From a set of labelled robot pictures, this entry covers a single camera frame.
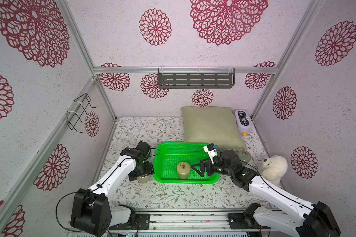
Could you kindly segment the green plastic perforated basket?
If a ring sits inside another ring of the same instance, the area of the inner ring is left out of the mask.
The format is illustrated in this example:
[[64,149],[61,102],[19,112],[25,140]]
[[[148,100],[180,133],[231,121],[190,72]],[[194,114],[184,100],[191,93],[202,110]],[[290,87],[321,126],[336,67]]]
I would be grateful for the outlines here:
[[204,151],[206,143],[165,142],[160,144],[157,155],[154,157],[154,179],[159,183],[170,184],[205,184],[211,185],[218,182],[220,175],[200,176],[191,170],[187,179],[179,179],[178,165],[182,162],[189,166],[200,163],[209,158]]

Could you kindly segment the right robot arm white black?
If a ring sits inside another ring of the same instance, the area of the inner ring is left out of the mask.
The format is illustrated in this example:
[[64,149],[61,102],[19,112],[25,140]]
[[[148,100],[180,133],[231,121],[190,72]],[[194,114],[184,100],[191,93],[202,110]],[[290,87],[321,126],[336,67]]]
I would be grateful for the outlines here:
[[241,222],[249,228],[256,225],[268,227],[292,237],[339,237],[341,230],[325,203],[314,204],[290,194],[265,179],[250,165],[243,166],[238,155],[226,150],[218,155],[216,150],[209,157],[191,166],[200,176],[215,173],[227,175],[239,188],[258,195],[274,206],[272,211],[258,203],[252,203],[242,213]]

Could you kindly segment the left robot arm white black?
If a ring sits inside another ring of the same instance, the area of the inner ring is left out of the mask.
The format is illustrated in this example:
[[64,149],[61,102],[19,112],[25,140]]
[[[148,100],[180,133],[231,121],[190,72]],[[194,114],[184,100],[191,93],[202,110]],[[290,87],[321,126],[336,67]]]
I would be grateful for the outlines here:
[[110,198],[125,178],[137,178],[154,174],[153,165],[147,159],[150,145],[140,141],[135,148],[125,148],[112,168],[88,189],[80,189],[73,199],[71,227],[101,237],[110,228],[131,229],[138,227],[135,210],[125,205],[111,207]]

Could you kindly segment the green linen cushion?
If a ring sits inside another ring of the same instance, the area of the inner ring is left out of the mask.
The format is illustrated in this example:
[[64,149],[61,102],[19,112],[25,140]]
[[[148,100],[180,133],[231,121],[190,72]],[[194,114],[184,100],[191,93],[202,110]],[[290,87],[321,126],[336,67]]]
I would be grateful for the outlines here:
[[221,149],[246,150],[230,107],[182,107],[184,141],[215,144]]

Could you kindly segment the white plush seal toy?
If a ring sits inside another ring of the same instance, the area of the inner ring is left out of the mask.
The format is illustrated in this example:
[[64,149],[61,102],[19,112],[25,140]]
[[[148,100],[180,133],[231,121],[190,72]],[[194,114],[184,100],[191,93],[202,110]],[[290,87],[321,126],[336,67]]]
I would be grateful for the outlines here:
[[258,168],[260,175],[276,186],[280,186],[281,178],[286,174],[287,170],[287,159],[277,155],[264,159]]

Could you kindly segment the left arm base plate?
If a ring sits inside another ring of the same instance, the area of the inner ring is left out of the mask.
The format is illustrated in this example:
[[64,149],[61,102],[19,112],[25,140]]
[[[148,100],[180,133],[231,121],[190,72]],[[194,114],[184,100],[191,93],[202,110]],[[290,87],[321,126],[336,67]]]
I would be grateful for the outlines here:
[[132,214],[125,224],[117,224],[109,227],[111,231],[122,230],[148,230],[150,224],[150,214]]

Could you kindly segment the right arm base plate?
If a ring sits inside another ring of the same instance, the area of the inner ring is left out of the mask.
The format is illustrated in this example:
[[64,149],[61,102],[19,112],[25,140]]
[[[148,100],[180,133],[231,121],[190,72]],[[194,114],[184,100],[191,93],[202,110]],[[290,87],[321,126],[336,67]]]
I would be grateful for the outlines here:
[[229,213],[227,216],[229,226],[232,230],[260,229],[260,225],[251,214]]

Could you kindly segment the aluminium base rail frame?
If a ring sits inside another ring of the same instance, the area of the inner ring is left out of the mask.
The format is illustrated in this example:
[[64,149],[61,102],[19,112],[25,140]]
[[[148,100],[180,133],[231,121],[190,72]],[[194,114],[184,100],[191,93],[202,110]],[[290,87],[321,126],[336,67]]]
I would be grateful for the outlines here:
[[228,222],[229,213],[244,213],[242,211],[152,211],[152,212],[135,212],[136,214],[150,214],[150,224],[148,230],[120,230],[120,231],[107,231],[101,237],[110,234],[118,233],[134,233],[140,237],[143,232],[145,233],[172,233],[174,235],[182,234],[188,236],[192,234],[205,234],[215,235],[217,232],[236,233],[243,232],[256,233],[257,236],[263,236],[271,232],[281,232],[287,236],[297,237],[299,234],[295,229],[299,224],[293,218],[288,217],[283,212],[272,211],[269,209],[264,210],[263,221],[260,229],[241,229],[232,230]]

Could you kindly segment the grey metal wall shelf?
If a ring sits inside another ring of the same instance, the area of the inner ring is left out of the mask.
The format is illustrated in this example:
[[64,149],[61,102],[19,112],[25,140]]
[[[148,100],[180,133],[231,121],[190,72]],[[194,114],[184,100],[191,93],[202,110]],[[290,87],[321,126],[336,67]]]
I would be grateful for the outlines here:
[[159,68],[157,82],[161,89],[231,89],[235,73],[165,73]]

